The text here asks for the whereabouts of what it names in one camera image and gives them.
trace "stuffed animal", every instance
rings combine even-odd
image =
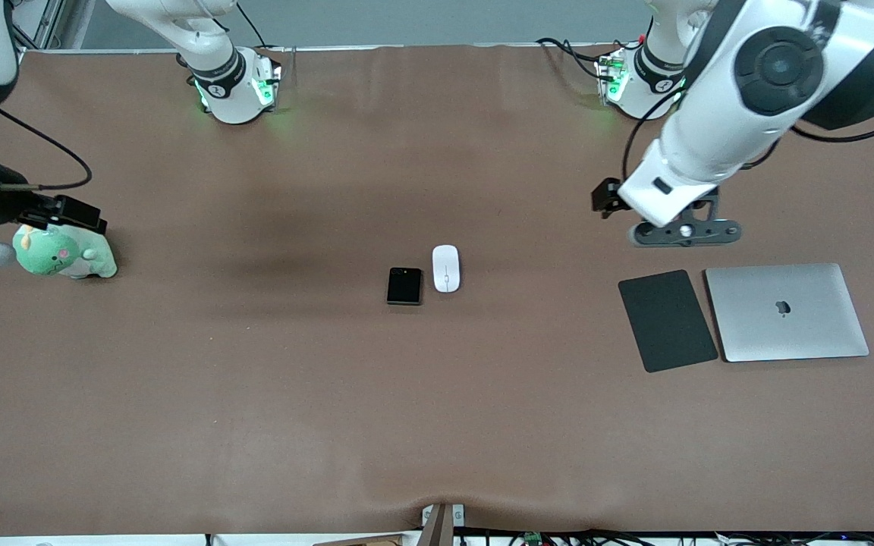
[[[84,279],[90,275],[112,277],[117,262],[107,238],[73,225],[37,229],[22,225],[13,237],[15,259],[33,275],[65,275]]]

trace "plush toy face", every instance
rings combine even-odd
[[[80,247],[69,235],[24,225],[13,237],[15,259],[33,275],[55,275],[80,258]]]

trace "apple logo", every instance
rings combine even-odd
[[[787,301],[778,301],[774,305],[778,307],[778,313],[781,313],[782,319],[788,317],[788,313],[791,313],[791,305],[788,305]]]

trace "brown tabletop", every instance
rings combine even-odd
[[[382,531],[433,501],[874,529],[874,140],[788,136],[725,184],[742,241],[634,249],[635,215],[589,210],[631,122],[554,51],[299,53],[246,127],[173,55],[28,55],[5,108],[93,166],[72,194],[121,273],[0,270],[0,535]],[[3,118],[0,162],[80,176]],[[389,267],[443,243],[461,290],[386,305]],[[686,269],[709,311],[704,268],[798,262],[842,265],[870,357],[645,373],[618,281]]]

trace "black smartphone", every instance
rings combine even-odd
[[[393,267],[389,270],[386,303],[391,305],[420,305],[420,284],[423,271],[413,267]]]

